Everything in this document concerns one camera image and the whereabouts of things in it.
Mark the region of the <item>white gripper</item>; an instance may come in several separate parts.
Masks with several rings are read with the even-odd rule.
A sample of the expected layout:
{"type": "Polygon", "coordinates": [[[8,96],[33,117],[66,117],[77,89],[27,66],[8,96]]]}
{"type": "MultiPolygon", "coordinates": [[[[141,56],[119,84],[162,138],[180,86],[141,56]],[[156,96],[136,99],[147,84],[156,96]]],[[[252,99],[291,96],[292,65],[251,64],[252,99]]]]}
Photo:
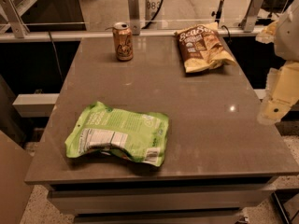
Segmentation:
{"type": "MultiPolygon", "coordinates": [[[[261,30],[255,40],[269,44],[275,40],[278,22],[261,30]]],[[[269,97],[264,97],[257,115],[261,124],[275,124],[299,101],[299,62],[287,61],[279,69],[271,68],[267,78],[269,97]]]]}

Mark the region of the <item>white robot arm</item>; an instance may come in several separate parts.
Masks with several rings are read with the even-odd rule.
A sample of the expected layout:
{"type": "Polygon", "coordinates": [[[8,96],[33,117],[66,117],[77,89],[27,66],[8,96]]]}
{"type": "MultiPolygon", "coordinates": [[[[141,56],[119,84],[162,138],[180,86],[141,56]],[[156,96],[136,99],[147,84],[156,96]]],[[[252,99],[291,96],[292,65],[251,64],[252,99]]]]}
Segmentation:
{"type": "Polygon", "coordinates": [[[257,34],[260,43],[274,44],[275,54],[285,60],[267,75],[265,97],[257,120],[263,125],[280,122],[299,101],[299,0],[293,0],[277,21],[257,34]]]}

